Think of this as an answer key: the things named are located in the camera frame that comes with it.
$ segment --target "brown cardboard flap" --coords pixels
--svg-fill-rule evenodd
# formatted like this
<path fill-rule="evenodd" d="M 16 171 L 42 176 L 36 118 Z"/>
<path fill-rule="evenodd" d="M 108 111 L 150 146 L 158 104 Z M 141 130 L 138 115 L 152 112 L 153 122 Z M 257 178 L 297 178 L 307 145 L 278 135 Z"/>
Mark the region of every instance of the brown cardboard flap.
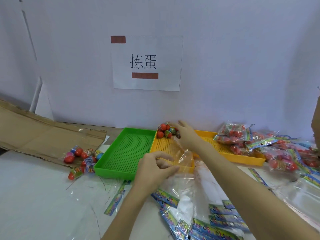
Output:
<path fill-rule="evenodd" d="M 105 130 L 81 128 L 55 122 L 0 100 L 0 147 L 15 150 L 67 167 L 80 165 L 63 162 L 63 153 L 75 145 L 97 149 L 106 138 Z"/>
<path fill-rule="evenodd" d="M 320 97 L 318 97 L 318 102 L 314 110 L 311 128 L 314 133 L 315 143 L 320 149 Z"/>

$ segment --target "green tray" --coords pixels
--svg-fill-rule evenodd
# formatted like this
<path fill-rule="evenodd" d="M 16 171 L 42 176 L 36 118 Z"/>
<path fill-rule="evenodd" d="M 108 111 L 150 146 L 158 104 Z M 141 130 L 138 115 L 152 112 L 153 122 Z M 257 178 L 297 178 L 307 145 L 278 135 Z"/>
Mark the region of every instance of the green tray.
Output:
<path fill-rule="evenodd" d="M 150 152 L 155 134 L 155 130 L 124 128 L 94 165 L 96 175 L 133 180 L 139 159 Z"/>

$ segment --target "hand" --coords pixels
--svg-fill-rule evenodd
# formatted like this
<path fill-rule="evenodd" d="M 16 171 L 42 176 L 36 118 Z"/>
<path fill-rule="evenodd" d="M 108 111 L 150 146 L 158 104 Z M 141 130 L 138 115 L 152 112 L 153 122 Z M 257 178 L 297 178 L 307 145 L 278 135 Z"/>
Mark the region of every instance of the hand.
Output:
<path fill-rule="evenodd" d="M 179 144 L 187 150 L 197 152 L 199 143 L 203 142 L 200 136 L 194 131 L 194 129 L 188 125 L 185 121 L 179 120 L 179 124 L 170 122 L 170 125 L 176 127 L 181 135 L 178 139 Z"/>
<path fill-rule="evenodd" d="M 145 197 L 154 193 L 166 178 L 179 170 L 179 166 L 172 166 L 160 157 L 174 160 L 169 154 L 157 151 L 145 154 L 138 163 L 134 188 L 142 192 Z"/>

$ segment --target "chinese character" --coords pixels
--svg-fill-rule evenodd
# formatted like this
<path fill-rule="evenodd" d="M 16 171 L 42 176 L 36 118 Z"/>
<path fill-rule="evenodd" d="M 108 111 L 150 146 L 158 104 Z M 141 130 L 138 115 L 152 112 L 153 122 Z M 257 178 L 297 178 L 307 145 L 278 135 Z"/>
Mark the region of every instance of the chinese character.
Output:
<path fill-rule="evenodd" d="M 139 56 L 139 54 L 137 55 L 137 56 L 134 56 L 133 54 L 131 54 L 131 62 L 130 63 L 132 63 L 132 65 L 131 65 L 131 68 L 133 68 L 133 67 L 136 67 L 136 66 L 138 66 L 137 68 L 139 69 L 140 68 L 140 66 L 143 68 L 143 66 L 142 66 L 142 61 L 140 61 L 140 57 L 142 57 L 142 56 Z"/>
<path fill-rule="evenodd" d="M 145 69 L 146 68 L 154 68 L 154 69 L 156 69 L 156 67 L 155 67 L 155 61 L 156 60 L 154 60 L 156 55 L 145 55 L 145 56 L 146 56 L 146 59 L 144 61 L 148 60 L 148 61 L 146 61 Z"/>

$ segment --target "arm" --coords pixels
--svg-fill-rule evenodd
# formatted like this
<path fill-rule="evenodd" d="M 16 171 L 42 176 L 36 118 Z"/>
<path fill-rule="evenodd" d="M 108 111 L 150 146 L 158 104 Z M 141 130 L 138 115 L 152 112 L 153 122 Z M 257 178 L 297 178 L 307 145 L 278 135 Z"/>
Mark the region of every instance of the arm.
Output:
<path fill-rule="evenodd" d="M 161 151 L 147 153 L 140 159 L 134 185 L 101 240 L 128 240 L 146 198 L 154 193 L 167 177 L 179 170 L 179 167 L 158 159 L 160 157 L 173 160 L 169 154 Z"/>
<path fill-rule="evenodd" d="M 179 142 L 201 157 L 257 240 L 320 239 L 308 223 L 266 187 L 226 160 L 188 124 L 179 123 L 173 124 L 180 131 Z"/>

